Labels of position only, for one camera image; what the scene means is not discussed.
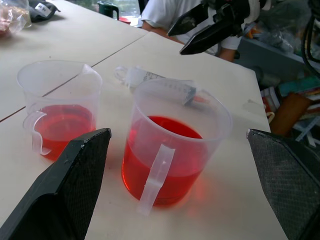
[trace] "clear plastic beaker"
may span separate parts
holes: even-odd
[[[228,110],[193,81],[148,80],[134,92],[122,179],[138,211],[181,200],[232,130]]]
[[[102,78],[80,62],[42,61],[22,68],[27,117],[23,128],[32,135],[32,150],[57,160],[68,142],[96,129]]]

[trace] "beaker handle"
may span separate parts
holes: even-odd
[[[137,207],[138,213],[144,216],[149,215],[156,197],[166,180],[174,154],[175,149],[161,144],[144,185]]]
[[[43,139],[39,132],[35,130],[37,122],[47,114],[41,111],[33,111],[23,121],[23,128],[32,135],[32,150],[41,155],[47,155],[50,149],[43,147]]]

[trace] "green mug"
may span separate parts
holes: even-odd
[[[98,1],[99,13],[114,18],[114,11],[116,11],[116,19],[119,20],[119,8],[112,2]]]

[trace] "robot end effector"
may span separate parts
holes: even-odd
[[[260,9],[270,7],[271,0],[203,0],[176,20],[168,36],[186,34],[208,18],[208,8],[215,9],[215,24],[196,32],[180,51],[182,55],[202,53],[227,37],[241,36],[241,24],[252,23]]]

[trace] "table surface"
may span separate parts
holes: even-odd
[[[269,131],[255,73],[206,53],[181,56],[182,45],[148,33],[100,62],[103,78],[97,128],[111,128],[101,191],[86,235],[88,240],[286,240],[262,191],[249,128]],[[177,205],[136,213],[138,201],[126,190],[121,164],[133,94],[114,77],[117,66],[140,66],[155,74],[194,80],[231,112],[234,126],[189,194]],[[51,162],[32,152],[22,129],[26,111],[0,123],[0,225],[36,177]]]
[[[49,0],[61,12],[0,39],[0,121],[25,106],[16,78],[25,65],[44,60],[93,66],[141,38],[147,31],[65,0]]]

